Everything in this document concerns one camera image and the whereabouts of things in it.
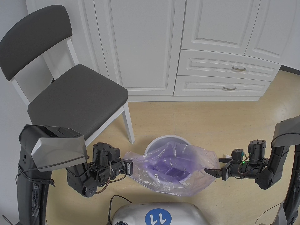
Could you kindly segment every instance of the baseboard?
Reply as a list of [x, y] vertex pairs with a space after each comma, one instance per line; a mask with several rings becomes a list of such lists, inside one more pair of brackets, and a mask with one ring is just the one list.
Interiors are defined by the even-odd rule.
[[281, 65], [280, 70], [300, 75], [299, 70], [291, 68], [291, 67], [287, 67], [287, 66], [284, 66], [284, 65]]
[[260, 96], [174, 96], [130, 95], [128, 102], [176, 102], [176, 101], [258, 101]]

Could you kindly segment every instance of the chair leg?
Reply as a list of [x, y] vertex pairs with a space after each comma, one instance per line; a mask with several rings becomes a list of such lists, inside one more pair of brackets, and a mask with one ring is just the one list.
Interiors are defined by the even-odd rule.
[[129, 141], [131, 143], [134, 143], [135, 139], [134, 139], [133, 128], [132, 128], [132, 124], [131, 124], [131, 118], [130, 118], [130, 113], [129, 113], [128, 102], [126, 102], [123, 105], [123, 108], [124, 108], [124, 111], [122, 112], [122, 116], [123, 116], [123, 119], [124, 119], [127, 135], [128, 135]]

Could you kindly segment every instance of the floor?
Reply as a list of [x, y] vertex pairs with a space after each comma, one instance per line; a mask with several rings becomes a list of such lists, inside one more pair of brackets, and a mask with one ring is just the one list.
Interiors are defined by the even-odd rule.
[[[136, 138], [128, 141], [122, 116], [118, 117], [96, 142], [105, 142], [121, 149], [121, 157], [128, 151], [143, 154], [155, 138], [175, 134], [191, 144], [213, 150], [218, 157], [231, 154], [235, 148], [247, 151], [249, 141], [268, 142], [266, 157], [275, 124], [300, 115], [300, 76], [279, 71], [265, 95], [257, 102], [132, 102], [129, 109]], [[92, 145], [87, 147], [92, 155]], [[122, 195], [133, 203], [185, 201], [195, 204], [211, 225], [253, 225], [260, 214], [284, 200], [289, 185], [294, 157], [290, 149], [279, 182], [268, 190], [261, 190], [251, 179], [216, 179], [209, 187], [193, 197], [176, 197], [152, 192], [130, 178], [112, 183], [104, 193], [84, 198], [67, 185], [64, 169], [53, 172], [56, 187], [50, 186], [47, 220], [54, 224], [107, 223], [110, 198]], [[126, 201], [116, 198], [112, 214]], [[257, 224], [273, 222], [277, 208], [266, 212]]]

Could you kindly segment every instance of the plastic bag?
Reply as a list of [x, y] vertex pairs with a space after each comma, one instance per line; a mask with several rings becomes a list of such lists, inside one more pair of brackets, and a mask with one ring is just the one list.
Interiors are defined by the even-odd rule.
[[220, 168], [215, 152], [176, 142], [144, 155], [127, 152], [123, 159], [133, 160], [132, 179], [153, 191], [177, 196], [199, 193], [216, 179], [204, 168]]

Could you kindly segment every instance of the gray chair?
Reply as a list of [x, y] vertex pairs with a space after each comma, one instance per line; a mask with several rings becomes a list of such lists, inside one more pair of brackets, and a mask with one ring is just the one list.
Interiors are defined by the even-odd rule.
[[[89, 145], [121, 113], [129, 141], [134, 143], [128, 91], [88, 67], [78, 64], [66, 9], [52, 5], [39, 9], [14, 25], [0, 42], [0, 67], [28, 105], [34, 125], [71, 128]], [[31, 103], [14, 76], [36, 57], [66, 40], [74, 67], [63, 73]]]

